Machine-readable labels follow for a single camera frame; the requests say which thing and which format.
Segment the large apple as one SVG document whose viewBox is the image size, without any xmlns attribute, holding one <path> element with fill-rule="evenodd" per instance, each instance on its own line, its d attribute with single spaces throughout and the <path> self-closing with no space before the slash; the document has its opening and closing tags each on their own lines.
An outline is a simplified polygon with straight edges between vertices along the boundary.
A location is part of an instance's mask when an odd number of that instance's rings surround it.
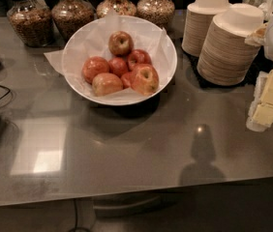
<svg viewBox="0 0 273 232">
<path fill-rule="evenodd" d="M 131 87 L 144 96 L 154 94 L 159 88 L 159 76 L 150 64 L 137 64 L 131 73 Z"/>
</svg>

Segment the right back red apple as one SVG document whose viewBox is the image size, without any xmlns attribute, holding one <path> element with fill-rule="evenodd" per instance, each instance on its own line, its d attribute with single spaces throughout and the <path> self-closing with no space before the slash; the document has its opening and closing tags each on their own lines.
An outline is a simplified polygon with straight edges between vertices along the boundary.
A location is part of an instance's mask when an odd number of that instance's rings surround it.
<svg viewBox="0 0 273 232">
<path fill-rule="evenodd" d="M 134 49 L 127 57 L 128 68 L 132 71 L 136 64 L 151 64 L 150 55 L 142 49 Z"/>
</svg>

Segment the small hidden red apple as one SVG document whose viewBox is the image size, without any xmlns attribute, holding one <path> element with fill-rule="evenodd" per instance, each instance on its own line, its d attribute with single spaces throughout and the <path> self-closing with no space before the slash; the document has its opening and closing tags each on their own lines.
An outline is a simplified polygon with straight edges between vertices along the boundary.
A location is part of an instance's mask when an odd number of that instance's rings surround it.
<svg viewBox="0 0 273 232">
<path fill-rule="evenodd" d="M 131 73 L 126 72 L 121 76 L 121 81 L 123 83 L 124 88 L 130 88 L 131 87 Z"/>
</svg>

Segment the top apple in bowl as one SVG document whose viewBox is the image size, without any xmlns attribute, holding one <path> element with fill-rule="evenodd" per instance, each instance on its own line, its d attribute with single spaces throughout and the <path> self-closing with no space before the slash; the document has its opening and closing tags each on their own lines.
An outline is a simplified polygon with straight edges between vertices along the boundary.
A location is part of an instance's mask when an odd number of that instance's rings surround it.
<svg viewBox="0 0 273 232">
<path fill-rule="evenodd" d="M 133 48 L 134 42 L 131 35 L 124 31 L 116 31 L 108 39 L 108 49 L 115 56 L 126 56 Z"/>
</svg>

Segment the small centre red apple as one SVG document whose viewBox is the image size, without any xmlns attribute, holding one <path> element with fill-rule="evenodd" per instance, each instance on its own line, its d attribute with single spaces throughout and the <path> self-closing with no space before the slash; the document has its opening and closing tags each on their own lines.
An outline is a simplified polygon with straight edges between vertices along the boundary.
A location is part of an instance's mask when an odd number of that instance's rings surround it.
<svg viewBox="0 0 273 232">
<path fill-rule="evenodd" d="M 126 61 L 121 57 L 114 57 L 108 61 L 109 71 L 121 77 L 129 71 Z"/>
</svg>

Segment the front left pale apple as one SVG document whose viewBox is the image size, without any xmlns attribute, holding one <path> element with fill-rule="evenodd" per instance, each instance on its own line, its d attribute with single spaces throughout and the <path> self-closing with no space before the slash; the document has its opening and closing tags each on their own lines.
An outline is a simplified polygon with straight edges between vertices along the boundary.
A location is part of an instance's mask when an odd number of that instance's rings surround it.
<svg viewBox="0 0 273 232">
<path fill-rule="evenodd" d="M 109 72 L 102 72 L 96 75 L 92 81 L 92 88 L 96 96 L 105 96 L 123 89 L 121 79 Z"/>
</svg>

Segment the left red apple in bowl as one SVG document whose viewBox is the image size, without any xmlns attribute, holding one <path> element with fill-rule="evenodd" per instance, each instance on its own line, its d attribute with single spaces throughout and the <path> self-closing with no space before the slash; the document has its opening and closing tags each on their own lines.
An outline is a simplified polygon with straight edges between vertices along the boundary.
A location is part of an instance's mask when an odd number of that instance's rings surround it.
<svg viewBox="0 0 273 232">
<path fill-rule="evenodd" d="M 93 78 L 99 73 L 108 73 L 109 72 L 109 64 L 108 61 L 100 56 L 89 57 L 83 67 L 82 67 L 82 75 L 84 80 L 91 84 Z"/>
</svg>

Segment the black mat under stacks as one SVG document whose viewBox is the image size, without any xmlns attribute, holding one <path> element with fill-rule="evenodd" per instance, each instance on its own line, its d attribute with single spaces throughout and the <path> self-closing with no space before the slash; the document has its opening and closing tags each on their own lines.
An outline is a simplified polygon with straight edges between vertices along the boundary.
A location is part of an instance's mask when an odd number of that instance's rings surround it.
<svg viewBox="0 0 273 232">
<path fill-rule="evenodd" d="M 183 52 L 185 56 L 188 57 L 190 61 L 191 69 L 197 78 L 197 82 L 200 88 L 207 89 L 207 88 L 223 88 L 227 89 L 227 86 L 217 85 L 214 83 L 211 83 L 204 79 L 198 72 L 197 72 L 197 61 L 198 58 L 195 56 L 192 56 L 191 54 L 188 54 L 186 52 Z M 249 68 L 248 72 L 246 73 L 245 78 L 238 84 L 236 84 L 236 87 L 245 86 L 248 85 L 256 85 L 256 81 L 258 78 L 258 75 L 260 72 L 269 73 L 271 70 L 273 70 L 273 61 L 267 59 L 264 56 L 264 50 L 261 48 L 258 52 L 258 55 L 254 59 L 251 67 Z"/>
</svg>

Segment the front stack paper bowls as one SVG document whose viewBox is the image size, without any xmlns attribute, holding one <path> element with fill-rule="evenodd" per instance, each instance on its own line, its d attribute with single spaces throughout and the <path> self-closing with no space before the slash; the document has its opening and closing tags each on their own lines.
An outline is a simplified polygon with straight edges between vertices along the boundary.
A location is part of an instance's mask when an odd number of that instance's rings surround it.
<svg viewBox="0 0 273 232">
<path fill-rule="evenodd" d="M 198 58 L 197 72 L 221 86 L 242 82 L 259 52 L 259 46 L 246 44 L 245 39 L 263 24 L 263 19 L 262 10 L 243 3 L 216 14 Z"/>
</svg>

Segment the stack paper bowls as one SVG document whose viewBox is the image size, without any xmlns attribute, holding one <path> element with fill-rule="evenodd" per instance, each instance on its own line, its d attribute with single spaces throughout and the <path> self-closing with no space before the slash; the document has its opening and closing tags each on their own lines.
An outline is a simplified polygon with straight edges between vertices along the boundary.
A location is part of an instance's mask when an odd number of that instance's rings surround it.
<svg viewBox="0 0 273 232">
<path fill-rule="evenodd" d="M 262 10 L 243 3 L 216 14 L 198 58 L 197 72 L 221 86 L 242 82 L 259 52 L 259 46 L 246 44 L 245 39 L 263 24 L 263 19 Z"/>
<path fill-rule="evenodd" d="M 225 12 L 228 0 L 195 0 L 187 6 L 182 49 L 195 57 L 201 53 L 212 18 Z"/>
</svg>

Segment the back stack paper bowls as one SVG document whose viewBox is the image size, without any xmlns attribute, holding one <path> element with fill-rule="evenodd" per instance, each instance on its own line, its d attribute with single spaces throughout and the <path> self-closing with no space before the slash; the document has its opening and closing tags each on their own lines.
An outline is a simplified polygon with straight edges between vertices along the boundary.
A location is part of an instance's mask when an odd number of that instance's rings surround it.
<svg viewBox="0 0 273 232">
<path fill-rule="evenodd" d="M 212 18 L 225 12 L 228 0 L 195 0 L 187 6 L 182 49 L 195 57 L 201 53 Z"/>
</svg>

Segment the cereal jar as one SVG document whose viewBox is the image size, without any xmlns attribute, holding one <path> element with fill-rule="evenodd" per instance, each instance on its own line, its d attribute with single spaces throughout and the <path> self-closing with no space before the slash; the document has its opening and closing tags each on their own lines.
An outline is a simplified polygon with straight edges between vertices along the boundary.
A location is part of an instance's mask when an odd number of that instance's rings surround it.
<svg viewBox="0 0 273 232">
<path fill-rule="evenodd" d="M 171 0 L 139 0 L 136 10 L 140 18 L 167 29 L 172 22 L 175 5 Z"/>
<path fill-rule="evenodd" d="M 7 18 L 27 46 L 41 47 L 53 41 L 50 8 L 39 0 L 12 0 Z"/>
<path fill-rule="evenodd" d="M 130 0 L 104 0 L 97 6 L 96 13 L 98 18 L 105 17 L 109 12 L 135 16 L 137 7 Z"/>
<path fill-rule="evenodd" d="M 94 8 L 87 0 L 59 0 L 51 10 L 55 25 L 65 41 L 94 20 Z"/>
</svg>

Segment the far left cereal jar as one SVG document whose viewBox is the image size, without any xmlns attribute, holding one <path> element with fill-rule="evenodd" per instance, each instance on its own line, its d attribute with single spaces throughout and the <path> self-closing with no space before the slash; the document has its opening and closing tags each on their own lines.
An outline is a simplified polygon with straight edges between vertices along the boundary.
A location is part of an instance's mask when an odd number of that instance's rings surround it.
<svg viewBox="0 0 273 232">
<path fill-rule="evenodd" d="M 12 0 L 7 18 L 27 46 L 41 47 L 53 41 L 50 8 L 39 0 Z"/>
</svg>

